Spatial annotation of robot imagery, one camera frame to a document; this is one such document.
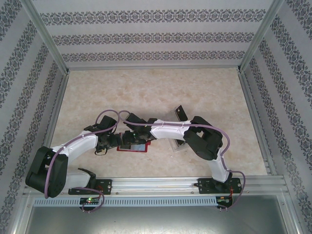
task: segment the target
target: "beige marble floor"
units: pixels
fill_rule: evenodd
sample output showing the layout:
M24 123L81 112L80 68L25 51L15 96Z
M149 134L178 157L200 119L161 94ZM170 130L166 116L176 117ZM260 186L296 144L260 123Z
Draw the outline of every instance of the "beige marble floor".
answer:
M201 116L229 134L231 147L224 157L230 169L267 174L234 68L73 71L52 146L77 136L105 109L128 110L147 120L163 118L180 104L189 119ZM125 130L121 123L117 132ZM167 139L153 141L147 153L111 149L96 156L90 150L70 167L83 167L98 177L211 175L207 162L189 147L174 153Z

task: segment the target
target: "black mounting plate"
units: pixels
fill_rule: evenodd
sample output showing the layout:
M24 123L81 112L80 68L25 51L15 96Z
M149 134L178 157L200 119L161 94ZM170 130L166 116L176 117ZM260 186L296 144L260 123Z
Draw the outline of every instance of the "black mounting plate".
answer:
M212 178L199 178L197 181L198 184L196 186L199 189L199 194L230 194L231 188L233 189L233 194L239 194L242 190L239 178L231 178L223 191L216 189L215 181Z
M101 191L104 195L110 195L112 191L112 180L111 179L97 179L95 188L96 190ZM98 195L96 192L88 190L79 190L79 189L69 189L69 195Z

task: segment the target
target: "robotic arm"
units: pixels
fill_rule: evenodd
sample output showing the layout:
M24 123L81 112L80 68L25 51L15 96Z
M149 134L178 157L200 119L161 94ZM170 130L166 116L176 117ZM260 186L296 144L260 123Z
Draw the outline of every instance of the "robotic arm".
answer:
M96 175L86 169L69 170L68 165L78 156L95 148L96 152L117 147L119 145L145 144L150 140L160 138L173 138L186 141L192 150L202 159L207 160L212 171L212 177L217 184L225 185L231 178L232 173L224 169L220 156L222 147L222 134L216 130L186 127L168 126L167 124L204 124L210 125L203 118L195 116L193 120L184 122L167 122L156 118L150 118L147 122L130 113L126 121L131 123L161 124L159 126L135 126L125 123L132 131L126 131L122 136L112 133L112 130L104 133L90 134L69 144L56 157L49 179L48 195L56 197L63 189L75 187L87 187L94 189ZM116 121L104 116L100 124L88 126L80 133L80 136L92 132L98 132L110 128ZM53 155L64 146L53 148L41 147L38 149L31 168L26 177L26 184L40 192L44 192L47 178L47 166L50 165Z

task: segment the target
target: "black bracket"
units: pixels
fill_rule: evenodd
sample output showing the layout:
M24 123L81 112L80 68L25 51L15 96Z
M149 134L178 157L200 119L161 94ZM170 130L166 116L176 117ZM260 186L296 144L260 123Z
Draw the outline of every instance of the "black bracket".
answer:
M239 194L242 191L242 185L239 178L230 178L225 183L218 182L212 178L199 178L198 183L194 184L198 187L199 194Z
M112 180L111 179L96 179L94 186L95 190L101 191L104 195L110 195L112 191ZM97 192L79 189L69 189L69 195L98 195Z

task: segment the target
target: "purple cable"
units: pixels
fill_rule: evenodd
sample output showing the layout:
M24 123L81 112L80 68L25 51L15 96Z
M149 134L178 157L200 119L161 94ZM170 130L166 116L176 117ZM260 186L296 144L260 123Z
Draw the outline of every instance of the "purple cable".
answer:
M90 135L94 135L94 134L97 134L97 133L104 133L104 132L107 132L107 131L109 131L109 130L115 128L115 127L117 127L117 125L119 124L119 120L120 120L120 119L119 119L119 114L118 114L117 111L115 111L115 110L105 110L105 111L101 112L100 115L102 115L103 113L108 112L108 111L114 112L114 113L116 113L116 114L118 115L118 120L117 120L116 124L114 124L113 127L110 127L110 128L108 128L108 129L104 129L104 130L100 130L100 131L96 131L96 132L93 132L93 133L87 133L87 134L85 134L85 135L78 136L78 137L76 137L76 138L74 138L74 139L68 141L66 144L64 144L63 147L61 147L61 148L54 154L54 156L53 156L53 158L52 158L52 160L51 160L51 162L50 162L50 166L49 166L48 173L47 173L47 178L46 178L46 180L45 180L45 185L44 185L44 198L47 199L47 198L49 197L49 196L48 196L48 188L49 188L49 180L50 180L50 175L51 175L52 166L53 166L53 164L54 164L54 161L55 161L56 157L60 154L60 152L61 152L63 149L65 149L68 145L70 145L71 143L75 142L76 140L78 140L78 139L80 139L80 138L87 137L87 136L90 136Z
M204 125L204 124L180 124L180 123L132 123L132 122L129 122L129 121L126 121L125 119L123 119L120 114L121 113L128 113L130 114L129 111L126 111L126 110L122 110L122 111L119 111L118 113L118 117L119 119L122 121L122 122L125 122L125 123L128 123L128 124L131 124L131 125L135 125L135 126L178 126L178 127L200 127L200 128L209 128L209 129L213 129L213 130L216 130L220 133L222 133L226 140L228 141L227 143L227 146L224 148L224 150L220 153L220 156L221 156L221 162L222 162L222 165L224 167L224 169L228 172L231 172L231 173L240 173L243 175L243 178L244 178L244 182L243 182L243 185L242 185L242 190L240 191L240 194L238 195L235 203L230 206L229 208L226 208L224 210L228 211L229 209L231 209L234 205L236 205L236 203L239 201L240 197L242 196L243 194L243 191L244 191L244 188L245 188L245 184L246 184L246 177L245 177L245 174L241 171L232 171L232 170L229 170L226 165L225 165L225 162L224 162L224 158L223 158L223 155L224 153L229 149L230 147L230 137L221 129L219 128L216 128L214 126L209 126L209 125Z
M84 206L85 206L87 203L83 203L82 208L81 208L81 209L82 209L82 212L92 213L92 212L98 210L99 208L101 208L102 205L104 204L104 194L103 194L101 191L96 190L96 189L82 188L82 187L77 187L77 188L74 188L74 189L81 189L81 190L88 190L88 191L96 192L96 193L98 193L100 196L102 196L102 198L103 198L101 204L100 204L99 206L95 207L95 208L94 208L93 210L91 210L91 211L86 211L86 210L84 209Z

